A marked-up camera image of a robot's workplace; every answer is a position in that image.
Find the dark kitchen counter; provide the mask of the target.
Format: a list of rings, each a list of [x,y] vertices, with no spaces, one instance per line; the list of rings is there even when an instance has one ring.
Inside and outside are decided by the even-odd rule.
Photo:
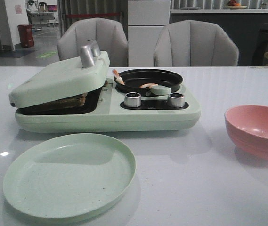
[[[171,23],[197,20],[222,27],[240,51],[239,66],[264,65],[268,51],[268,10],[173,10]]]

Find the breakfast maker hinged lid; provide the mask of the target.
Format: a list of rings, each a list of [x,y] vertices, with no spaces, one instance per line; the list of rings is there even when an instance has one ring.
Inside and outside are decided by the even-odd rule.
[[[94,91],[105,83],[110,59],[106,51],[92,58],[94,65],[84,68],[74,57],[49,64],[9,94],[16,108],[26,108]]]

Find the green breakfast maker base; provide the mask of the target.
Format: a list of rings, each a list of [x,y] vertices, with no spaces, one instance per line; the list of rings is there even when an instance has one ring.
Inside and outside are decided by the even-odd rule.
[[[86,96],[82,107],[32,112],[17,109],[15,118],[21,128],[30,132],[112,132],[179,130],[194,126],[201,107],[191,92],[181,85],[176,93],[185,96],[182,108],[167,105],[167,96],[142,97],[137,108],[126,107],[125,94],[115,88],[112,79]]]

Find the black round frying pan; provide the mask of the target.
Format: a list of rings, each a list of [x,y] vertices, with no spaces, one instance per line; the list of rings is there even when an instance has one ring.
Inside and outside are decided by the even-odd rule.
[[[176,92],[183,78],[171,71],[161,69],[132,69],[119,73],[125,85],[116,83],[115,88],[123,93],[137,92],[142,96],[163,96]],[[140,88],[142,84],[156,83],[151,88]]]

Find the white refrigerator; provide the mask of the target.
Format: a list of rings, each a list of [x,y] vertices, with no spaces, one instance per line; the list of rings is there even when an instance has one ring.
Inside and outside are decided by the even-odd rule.
[[[129,66],[154,65],[154,49],[159,34],[170,21],[169,0],[128,1]]]

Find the bread slice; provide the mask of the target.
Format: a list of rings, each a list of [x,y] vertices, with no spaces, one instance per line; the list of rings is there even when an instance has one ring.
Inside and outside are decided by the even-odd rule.
[[[67,109],[72,107],[80,107],[85,104],[86,96],[88,93],[83,93],[75,95],[73,97],[67,97],[39,105],[34,105],[27,107],[29,111],[39,112],[39,111],[49,111],[56,109]]]

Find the fruit plate on counter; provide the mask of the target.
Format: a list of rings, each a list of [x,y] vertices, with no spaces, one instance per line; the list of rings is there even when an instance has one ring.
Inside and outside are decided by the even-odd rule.
[[[229,0],[226,5],[225,5],[226,8],[228,9],[246,9],[247,6],[243,6],[241,5],[240,3],[238,3],[236,0]]]

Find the grey upholstered chair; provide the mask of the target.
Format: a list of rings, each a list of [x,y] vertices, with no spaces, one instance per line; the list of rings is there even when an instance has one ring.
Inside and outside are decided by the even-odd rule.
[[[217,24],[185,20],[164,26],[154,66],[237,66],[239,49]]]
[[[78,57],[80,47],[95,40],[100,50],[106,51],[111,67],[128,66],[128,41],[120,22],[90,18],[73,23],[57,44],[59,60]]]

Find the light green round plate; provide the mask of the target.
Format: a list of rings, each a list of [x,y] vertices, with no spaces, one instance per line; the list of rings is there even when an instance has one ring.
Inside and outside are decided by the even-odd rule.
[[[114,206],[132,183],[136,160],[120,140],[81,133],[56,137],[21,154],[3,193],[16,210],[49,222],[79,221]]]

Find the right silver control knob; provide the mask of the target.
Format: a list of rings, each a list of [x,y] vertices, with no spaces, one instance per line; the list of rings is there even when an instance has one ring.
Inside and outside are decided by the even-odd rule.
[[[173,108],[182,108],[185,105],[185,96],[181,93],[170,93],[167,97],[167,105]]]

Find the right grey upholstered chair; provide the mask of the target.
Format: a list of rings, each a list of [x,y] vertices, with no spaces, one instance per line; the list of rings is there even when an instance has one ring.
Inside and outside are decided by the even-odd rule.
[[[217,24],[185,20],[164,26],[154,66],[237,66],[239,49]]]

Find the orange shrimp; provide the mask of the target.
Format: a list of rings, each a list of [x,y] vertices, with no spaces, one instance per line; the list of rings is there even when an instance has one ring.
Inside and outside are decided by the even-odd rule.
[[[114,74],[114,77],[115,77],[115,81],[121,85],[125,85],[122,77],[119,75],[119,73],[117,72],[116,69],[113,69],[112,70],[113,74]]]
[[[156,83],[146,83],[146,84],[142,84],[140,86],[140,88],[144,89],[144,88],[151,88],[152,86],[157,86],[158,84]]]

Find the left silver control knob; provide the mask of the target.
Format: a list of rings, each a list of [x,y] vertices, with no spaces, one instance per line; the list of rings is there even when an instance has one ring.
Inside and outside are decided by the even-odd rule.
[[[124,104],[126,107],[137,108],[140,107],[141,102],[141,94],[137,92],[129,92],[125,94]]]

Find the pink bowl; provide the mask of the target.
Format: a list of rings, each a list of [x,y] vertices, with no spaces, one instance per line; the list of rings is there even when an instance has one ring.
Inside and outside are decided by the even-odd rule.
[[[231,107],[225,112],[225,125],[236,147],[268,160],[268,106]]]

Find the left grey upholstered chair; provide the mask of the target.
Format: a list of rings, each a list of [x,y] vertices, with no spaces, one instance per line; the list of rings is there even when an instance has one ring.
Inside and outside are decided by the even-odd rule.
[[[106,51],[111,67],[128,66],[128,41],[120,22],[90,18],[73,23],[57,44],[59,60],[78,57],[80,47],[95,40],[100,50]]]

